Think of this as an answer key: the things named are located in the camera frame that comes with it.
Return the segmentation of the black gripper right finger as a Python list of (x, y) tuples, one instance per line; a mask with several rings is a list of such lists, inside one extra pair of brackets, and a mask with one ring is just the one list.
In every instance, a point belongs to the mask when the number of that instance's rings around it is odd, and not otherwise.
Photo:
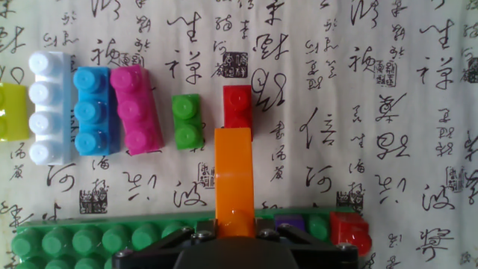
[(327, 244), (289, 223), (276, 227), (274, 220), (255, 219), (256, 238), (281, 244), (298, 259), (358, 259), (358, 247)]

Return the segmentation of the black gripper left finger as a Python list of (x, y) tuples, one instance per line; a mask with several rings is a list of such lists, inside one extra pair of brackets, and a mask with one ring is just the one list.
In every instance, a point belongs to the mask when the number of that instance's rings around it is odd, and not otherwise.
[(187, 245), (194, 247), (217, 238), (216, 220), (199, 221), (197, 226), (202, 229), (182, 226), (142, 250), (120, 250), (112, 259), (178, 259)]

